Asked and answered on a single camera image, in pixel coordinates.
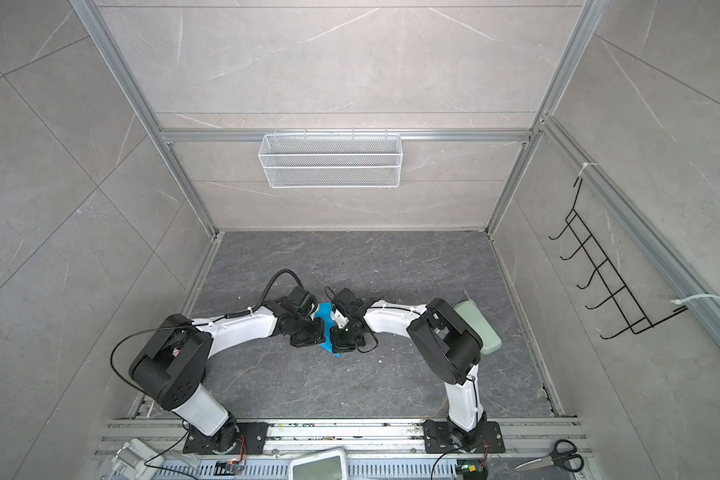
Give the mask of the blue square paper sheet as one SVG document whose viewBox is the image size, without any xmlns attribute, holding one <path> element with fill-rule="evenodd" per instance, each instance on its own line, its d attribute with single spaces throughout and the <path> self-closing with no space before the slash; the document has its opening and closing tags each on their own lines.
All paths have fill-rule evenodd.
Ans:
<svg viewBox="0 0 720 480">
<path fill-rule="evenodd" d="M 331 328 L 335 326 L 335 322 L 331 318 L 331 313 L 332 307 L 330 303 L 320 303 L 318 309 L 314 313 L 314 318 L 321 319 L 323 321 L 324 341 L 320 344 L 320 347 L 336 358 L 339 358 L 340 354 L 333 352 L 333 345 L 331 342 Z"/>
</svg>

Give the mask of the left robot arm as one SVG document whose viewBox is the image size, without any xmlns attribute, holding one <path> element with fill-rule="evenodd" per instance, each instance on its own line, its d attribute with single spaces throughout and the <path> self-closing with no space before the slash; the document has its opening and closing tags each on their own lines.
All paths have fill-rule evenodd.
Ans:
<svg viewBox="0 0 720 480">
<path fill-rule="evenodd" d="M 296 347 L 324 341 L 314 295 L 296 286 L 286 296 L 215 319 L 167 317 L 132 361 L 128 374 L 146 396 L 179 416 L 192 434 L 227 450 L 237 435 L 236 419 L 202 385 L 212 356 L 243 343 L 287 335 Z"/>
</svg>

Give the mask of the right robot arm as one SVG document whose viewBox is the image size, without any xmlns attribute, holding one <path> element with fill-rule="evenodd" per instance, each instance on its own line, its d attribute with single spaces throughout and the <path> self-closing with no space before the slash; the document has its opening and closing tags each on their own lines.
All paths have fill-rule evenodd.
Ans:
<svg viewBox="0 0 720 480">
<path fill-rule="evenodd" d="M 407 306 L 361 299 L 347 288 L 330 292 L 329 298 L 333 353 L 369 353 L 374 347 L 369 347 L 367 340 L 377 346 L 380 333 L 410 339 L 430 370 L 444 382 L 452 443 L 466 449 L 479 442 L 479 428 L 486 422 L 477 391 L 484 342 L 471 322 L 441 298 Z"/>
</svg>

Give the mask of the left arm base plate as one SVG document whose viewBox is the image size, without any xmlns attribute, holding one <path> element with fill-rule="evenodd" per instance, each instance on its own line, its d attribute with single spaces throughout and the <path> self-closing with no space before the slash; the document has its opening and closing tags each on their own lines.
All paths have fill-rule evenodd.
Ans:
<svg viewBox="0 0 720 480">
<path fill-rule="evenodd" d="M 269 424 L 266 422 L 227 421 L 219 431 L 206 436 L 199 429 L 190 426 L 183 446 L 184 454 L 239 455 L 242 449 L 247 454 L 263 453 Z"/>
</svg>

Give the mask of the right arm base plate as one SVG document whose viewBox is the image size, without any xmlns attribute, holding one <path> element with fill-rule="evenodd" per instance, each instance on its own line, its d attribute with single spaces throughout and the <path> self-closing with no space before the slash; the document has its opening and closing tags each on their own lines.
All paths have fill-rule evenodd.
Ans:
<svg viewBox="0 0 720 480">
<path fill-rule="evenodd" d="M 442 454 L 455 450 L 466 453 L 501 454 L 506 452 L 500 425 L 481 419 L 476 427 L 466 432 L 450 421 L 428 419 L 421 424 L 425 451 Z"/>
</svg>

